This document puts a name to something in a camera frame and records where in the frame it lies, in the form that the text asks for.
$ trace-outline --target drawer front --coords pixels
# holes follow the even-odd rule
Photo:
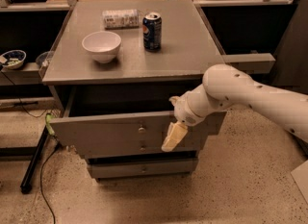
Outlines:
[[[161,153],[171,121],[172,112],[147,112],[59,118],[51,125],[62,145],[74,145],[83,158],[102,158]],[[176,150],[200,150],[208,130],[207,122],[190,128]]]
[[[197,158],[194,158],[177,161],[139,162],[131,164],[99,164],[89,165],[88,172],[91,177],[95,179],[188,173],[195,170],[197,162]]]

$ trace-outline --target concrete floor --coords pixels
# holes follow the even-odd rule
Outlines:
[[[38,115],[46,107],[33,107]],[[44,117],[0,110],[0,146],[31,146]],[[41,163],[29,194],[20,184],[29,164],[0,162],[0,223],[53,223],[39,191]],[[242,106],[228,110],[220,133],[210,136],[192,175],[97,183],[73,151],[57,151],[43,171],[43,189],[57,223],[308,223],[308,205],[291,171],[305,162],[281,128]]]

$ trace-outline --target gray tabletop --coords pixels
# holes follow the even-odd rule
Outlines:
[[[122,38],[117,58],[105,64],[92,60],[82,47],[83,38],[105,30],[103,11],[126,9],[161,14],[162,49],[155,53],[144,50],[141,26],[115,29],[111,31]],[[86,85],[183,79],[201,75],[217,63],[223,63],[222,56],[192,1],[78,2],[43,82]]]

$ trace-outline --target can lid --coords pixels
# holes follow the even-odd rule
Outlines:
[[[150,12],[148,13],[145,18],[148,20],[157,20],[161,17],[161,15],[157,12]]]

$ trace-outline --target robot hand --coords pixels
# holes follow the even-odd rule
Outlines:
[[[184,138],[188,126],[202,122],[212,112],[232,104],[243,104],[280,125],[293,135],[308,141],[308,96],[270,87],[252,80],[238,69],[218,64],[203,76],[202,85],[181,97],[170,98],[176,123],[171,123],[163,151],[172,151]]]

